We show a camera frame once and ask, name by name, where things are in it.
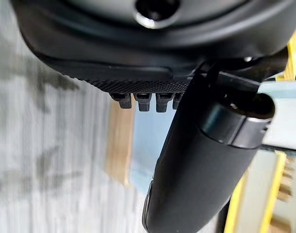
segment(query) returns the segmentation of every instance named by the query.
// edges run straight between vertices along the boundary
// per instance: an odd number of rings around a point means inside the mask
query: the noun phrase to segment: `black plastic bracket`
[[[157,97],[157,113],[165,113],[167,103],[174,98],[174,93],[156,93]]]
[[[175,96],[174,96],[174,99],[173,99],[173,109],[174,110],[177,110],[178,108],[178,105],[181,101],[181,98],[183,96],[183,93],[176,93]]]
[[[113,100],[119,102],[121,108],[123,109],[132,108],[132,98],[129,93],[127,94],[110,93],[110,96],[112,97]]]
[[[150,110],[151,93],[134,93],[134,97],[138,101],[139,111],[148,112]]]

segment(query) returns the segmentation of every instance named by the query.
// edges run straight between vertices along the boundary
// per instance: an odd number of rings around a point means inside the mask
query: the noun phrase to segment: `yellow strap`
[[[288,62],[283,75],[277,76],[276,81],[294,81],[296,79],[296,31],[288,45]]]
[[[278,156],[278,161],[276,164],[275,168],[275,173],[274,177],[272,180],[272,186],[269,191],[269,196],[268,200],[266,203],[266,208],[264,211],[264,215],[261,221],[261,226],[260,226],[260,233],[267,233],[269,229],[269,225],[271,222],[272,214],[273,214],[273,209],[275,206],[275,202],[279,193],[279,186],[280,186],[280,181],[283,176],[283,170],[285,168],[285,163],[286,163],[286,154],[281,151],[275,151],[275,153]]]
[[[229,210],[226,217],[226,225],[224,233],[235,233],[238,217],[240,214],[241,204],[244,197],[244,190],[246,187],[246,181],[248,177],[248,170],[236,185],[231,197]]]

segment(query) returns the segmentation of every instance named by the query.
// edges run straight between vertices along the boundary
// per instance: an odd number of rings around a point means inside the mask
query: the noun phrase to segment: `black plastic housing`
[[[296,0],[246,1],[209,20],[154,31],[62,0],[11,2],[36,56],[109,93],[182,93],[204,61],[274,54],[296,29]]]

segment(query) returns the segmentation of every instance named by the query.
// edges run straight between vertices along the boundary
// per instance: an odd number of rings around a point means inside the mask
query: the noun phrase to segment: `black rubber grip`
[[[257,152],[203,132],[207,94],[192,83],[178,107],[146,199],[143,224],[149,233],[198,232],[226,204]]]

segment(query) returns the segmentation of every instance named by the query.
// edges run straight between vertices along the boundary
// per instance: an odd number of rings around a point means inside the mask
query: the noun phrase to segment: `black cylindrical handle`
[[[149,233],[200,230],[226,204],[261,144],[273,101],[258,96],[242,110],[213,96],[195,80],[179,104],[145,203]]]

